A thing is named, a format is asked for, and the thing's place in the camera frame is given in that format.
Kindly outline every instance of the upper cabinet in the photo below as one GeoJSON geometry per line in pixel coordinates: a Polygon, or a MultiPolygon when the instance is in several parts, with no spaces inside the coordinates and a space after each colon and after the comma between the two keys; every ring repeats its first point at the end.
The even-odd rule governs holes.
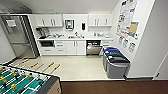
{"type": "Polygon", "coordinates": [[[37,20],[37,25],[40,27],[62,27],[62,15],[35,15],[37,20]]]}
{"type": "Polygon", "coordinates": [[[89,26],[112,26],[112,15],[89,14],[89,26]]]}

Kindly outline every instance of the tile floor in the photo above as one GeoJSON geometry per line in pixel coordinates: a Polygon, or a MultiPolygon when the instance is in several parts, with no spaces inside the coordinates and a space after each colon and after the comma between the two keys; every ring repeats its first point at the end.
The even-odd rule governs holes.
{"type": "MultiPolygon", "coordinates": [[[[15,61],[12,66],[19,64],[21,61],[15,61]]],[[[30,70],[42,72],[51,62],[54,62],[54,65],[45,70],[44,73],[59,76],[61,81],[114,80],[107,78],[103,69],[102,56],[42,56],[37,59],[30,59],[17,67],[24,66],[23,68],[27,69],[38,63],[30,70]]]]}

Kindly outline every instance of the microwave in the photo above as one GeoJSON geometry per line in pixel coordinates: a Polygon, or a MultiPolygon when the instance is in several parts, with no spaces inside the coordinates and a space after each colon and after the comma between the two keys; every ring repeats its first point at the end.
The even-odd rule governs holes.
{"type": "Polygon", "coordinates": [[[54,40],[40,41],[41,47],[55,47],[54,40]]]}

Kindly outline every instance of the baseboard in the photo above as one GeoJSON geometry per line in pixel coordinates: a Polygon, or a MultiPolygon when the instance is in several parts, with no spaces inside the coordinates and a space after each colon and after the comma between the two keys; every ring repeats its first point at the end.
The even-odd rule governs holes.
{"type": "Polygon", "coordinates": [[[124,75],[126,81],[152,81],[153,77],[139,77],[139,78],[127,78],[124,75]]]}

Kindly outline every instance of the faucet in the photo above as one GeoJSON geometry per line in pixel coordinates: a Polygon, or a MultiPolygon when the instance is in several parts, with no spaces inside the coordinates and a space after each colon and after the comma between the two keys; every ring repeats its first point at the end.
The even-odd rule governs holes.
{"type": "Polygon", "coordinates": [[[75,32],[75,35],[78,36],[78,32],[75,32]]]}

